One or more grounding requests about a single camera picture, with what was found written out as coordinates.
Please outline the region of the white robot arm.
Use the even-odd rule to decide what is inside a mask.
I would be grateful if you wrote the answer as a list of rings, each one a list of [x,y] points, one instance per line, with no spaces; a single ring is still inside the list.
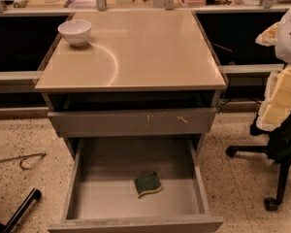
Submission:
[[[255,43],[275,47],[275,57],[286,63],[280,72],[271,72],[256,120],[265,131],[278,128],[291,114],[291,8],[279,22],[259,34]]]

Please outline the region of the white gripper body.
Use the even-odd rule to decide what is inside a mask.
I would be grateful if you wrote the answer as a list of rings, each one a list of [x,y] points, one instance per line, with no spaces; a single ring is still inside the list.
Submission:
[[[258,111],[256,126],[264,131],[273,131],[284,121],[285,106],[279,101],[278,92],[281,72],[271,72],[265,88],[265,100]]]

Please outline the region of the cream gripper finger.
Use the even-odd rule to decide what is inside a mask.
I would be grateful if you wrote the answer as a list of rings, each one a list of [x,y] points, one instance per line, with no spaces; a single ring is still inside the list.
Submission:
[[[280,82],[278,97],[279,101],[285,106],[284,120],[286,120],[291,114],[291,65],[287,65],[281,73],[282,80]]]
[[[276,44],[276,32],[278,29],[278,22],[271,25],[265,31],[258,35],[255,43],[261,46],[270,47]]]

